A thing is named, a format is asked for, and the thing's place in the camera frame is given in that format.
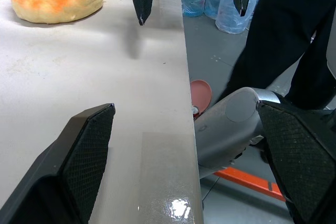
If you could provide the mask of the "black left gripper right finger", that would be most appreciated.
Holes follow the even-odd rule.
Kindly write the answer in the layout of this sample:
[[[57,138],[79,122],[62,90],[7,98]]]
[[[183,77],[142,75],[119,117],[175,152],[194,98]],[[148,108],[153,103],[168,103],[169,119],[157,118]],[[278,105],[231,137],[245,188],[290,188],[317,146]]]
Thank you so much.
[[[336,224],[336,109],[260,102],[266,155],[295,224]]]

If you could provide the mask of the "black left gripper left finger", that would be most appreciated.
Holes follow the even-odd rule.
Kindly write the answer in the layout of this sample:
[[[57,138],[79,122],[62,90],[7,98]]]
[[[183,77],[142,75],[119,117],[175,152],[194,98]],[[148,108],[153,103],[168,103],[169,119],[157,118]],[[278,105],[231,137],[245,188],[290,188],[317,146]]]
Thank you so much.
[[[88,224],[114,115],[114,104],[107,103],[73,116],[4,203],[0,224]]]

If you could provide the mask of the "large blue plastic-wrapped bottle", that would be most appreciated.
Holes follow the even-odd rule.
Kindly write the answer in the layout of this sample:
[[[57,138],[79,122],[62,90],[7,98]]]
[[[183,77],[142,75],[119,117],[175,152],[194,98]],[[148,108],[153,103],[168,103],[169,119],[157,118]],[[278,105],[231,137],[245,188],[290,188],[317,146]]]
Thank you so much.
[[[249,0],[245,16],[240,16],[233,0],[220,0],[216,22],[217,28],[229,34],[240,34],[252,20],[259,0]]]

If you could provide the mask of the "silver robot body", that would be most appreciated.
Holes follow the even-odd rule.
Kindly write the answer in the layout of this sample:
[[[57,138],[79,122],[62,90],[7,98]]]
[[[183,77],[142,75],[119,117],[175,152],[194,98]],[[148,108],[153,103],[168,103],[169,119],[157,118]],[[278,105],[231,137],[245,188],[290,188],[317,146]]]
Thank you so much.
[[[232,165],[249,145],[266,135],[257,111],[263,101],[281,103],[270,90],[244,87],[223,98],[194,122],[199,177]]]

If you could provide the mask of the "person's black trouser legs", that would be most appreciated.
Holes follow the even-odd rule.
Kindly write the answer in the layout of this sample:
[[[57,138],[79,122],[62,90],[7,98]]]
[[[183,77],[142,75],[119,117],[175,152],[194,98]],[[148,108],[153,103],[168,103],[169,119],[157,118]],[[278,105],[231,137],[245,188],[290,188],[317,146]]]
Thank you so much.
[[[336,0],[259,0],[230,79],[220,97],[265,89],[297,65],[286,99],[303,110],[323,109],[336,96],[327,47]]]

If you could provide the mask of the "red round disc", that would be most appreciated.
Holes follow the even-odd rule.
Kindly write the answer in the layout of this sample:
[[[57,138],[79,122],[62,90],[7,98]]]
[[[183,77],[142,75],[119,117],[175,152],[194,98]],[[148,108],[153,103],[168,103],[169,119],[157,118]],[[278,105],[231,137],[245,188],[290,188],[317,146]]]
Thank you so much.
[[[190,83],[193,117],[201,115],[210,105],[212,90],[204,80],[194,80]]]

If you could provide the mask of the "orange metal bar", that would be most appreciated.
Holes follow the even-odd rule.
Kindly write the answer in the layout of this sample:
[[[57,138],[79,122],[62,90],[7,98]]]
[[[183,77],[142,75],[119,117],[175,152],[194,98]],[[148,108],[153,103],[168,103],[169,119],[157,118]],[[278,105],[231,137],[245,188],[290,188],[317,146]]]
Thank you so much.
[[[219,170],[215,172],[214,175],[280,201],[286,201],[276,183],[270,182],[266,179],[257,177],[247,172],[243,172],[236,168],[229,167],[223,170]]]

